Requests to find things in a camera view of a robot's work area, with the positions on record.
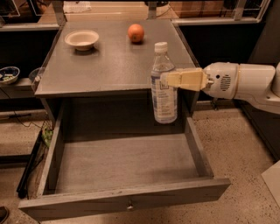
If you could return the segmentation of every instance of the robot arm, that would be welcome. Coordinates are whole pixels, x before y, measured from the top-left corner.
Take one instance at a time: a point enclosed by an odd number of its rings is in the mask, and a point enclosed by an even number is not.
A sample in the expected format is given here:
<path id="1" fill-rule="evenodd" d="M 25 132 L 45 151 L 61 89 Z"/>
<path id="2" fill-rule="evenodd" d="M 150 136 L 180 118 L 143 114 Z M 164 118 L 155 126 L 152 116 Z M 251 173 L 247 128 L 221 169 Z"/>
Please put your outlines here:
<path id="1" fill-rule="evenodd" d="M 215 98 L 238 99 L 280 114 L 280 63 L 273 66 L 213 63 L 206 68 L 163 73 L 161 81 L 175 88 L 202 90 Z"/>

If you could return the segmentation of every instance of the round object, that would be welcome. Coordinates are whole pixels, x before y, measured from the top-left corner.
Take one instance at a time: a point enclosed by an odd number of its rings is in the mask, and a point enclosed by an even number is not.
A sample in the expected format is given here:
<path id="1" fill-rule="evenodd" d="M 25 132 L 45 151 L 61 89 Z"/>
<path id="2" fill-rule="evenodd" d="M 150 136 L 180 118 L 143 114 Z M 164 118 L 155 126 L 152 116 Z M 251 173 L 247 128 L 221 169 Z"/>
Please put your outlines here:
<path id="1" fill-rule="evenodd" d="M 40 80 L 44 71 L 45 71 L 44 67 L 38 67 L 38 68 L 34 69 L 32 72 L 30 72 L 30 74 L 28 75 L 28 78 L 31 81 L 34 81 L 35 79 Z"/>
<path id="2" fill-rule="evenodd" d="M 92 48 L 99 39 L 99 35 L 95 31 L 80 30 L 73 31 L 66 35 L 65 42 L 73 46 L 78 51 L 87 51 Z"/>
<path id="3" fill-rule="evenodd" d="M 128 35 L 132 43 L 139 43 L 144 38 L 144 28 L 140 24 L 132 24 L 128 29 Z"/>
<path id="4" fill-rule="evenodd" d="M 15 66 L 7 66 L 0 69 L 0 83 L 11 84 L 18 79 L 20 70 Z"/>

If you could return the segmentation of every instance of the floor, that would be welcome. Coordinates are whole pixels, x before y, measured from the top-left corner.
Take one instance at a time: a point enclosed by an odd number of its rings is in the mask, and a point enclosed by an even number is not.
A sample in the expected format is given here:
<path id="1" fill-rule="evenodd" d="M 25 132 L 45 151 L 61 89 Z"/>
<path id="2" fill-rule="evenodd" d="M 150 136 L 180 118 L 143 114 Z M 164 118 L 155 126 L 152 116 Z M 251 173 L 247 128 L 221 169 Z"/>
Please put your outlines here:
<path id="1" fill-rule="evenodd" d="M 0 117 L 7 115 L 13 115 L 13 112 L 0 113 Z M 45 221 L 43 224 L 280 223 L 280 208 L 261 176 L 275 161 L 242 111 L 233 103 L 213 110 L 209 102 L 201 102 L 192 118 L 214 176 L 231 181 L 231 186 L 219 200 Z M 16 118 L 0 120 L 0 154 L 30 153 L 45 119 L 46 112 L 38 110 L 20 117 L 20 122 Z M 24 167 L 0 168 L 0 206 L 10 210 L 10 217 L 5 224 L 37 223 L 18 210 L 20 199 L 16 190 L 23 171 Z M 33 190 L 38 182 L 38 176 L 33 175 L 28 185 L 29 197 L 34 195 Z"/>

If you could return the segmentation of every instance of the white bowl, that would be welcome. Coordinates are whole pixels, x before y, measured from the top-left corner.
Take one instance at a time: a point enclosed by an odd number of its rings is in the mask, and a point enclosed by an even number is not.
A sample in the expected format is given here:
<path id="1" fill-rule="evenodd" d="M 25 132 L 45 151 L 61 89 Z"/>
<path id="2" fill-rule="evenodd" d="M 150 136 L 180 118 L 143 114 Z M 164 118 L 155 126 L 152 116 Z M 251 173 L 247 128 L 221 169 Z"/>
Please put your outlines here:
<path id="1" fill-rule="evenodd" d="M 73 31 L 66 35 L 65 42 L 73 46 L 78 51 L 87 51 L 92 48 L 99 39 L 99 35 L 95 31 L 81 30 Z"/>

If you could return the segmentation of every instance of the plastic water bottle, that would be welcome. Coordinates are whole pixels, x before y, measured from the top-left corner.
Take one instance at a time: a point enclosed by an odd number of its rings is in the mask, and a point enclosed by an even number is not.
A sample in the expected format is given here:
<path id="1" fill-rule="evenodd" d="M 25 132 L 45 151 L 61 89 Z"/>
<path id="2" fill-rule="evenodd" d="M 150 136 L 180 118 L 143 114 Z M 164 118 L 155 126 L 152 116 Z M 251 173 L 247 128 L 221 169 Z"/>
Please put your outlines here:
<path id="1" fill-rule="evenodd" d="M 151 93 L 155 119 L 158 123 L 172 123 L 177 119 L 177 89 L 160 81 L 160 75 L 175 68 L 169 59 L 166 42 L 155 44 L 154 64 L 151 71 Z"/>

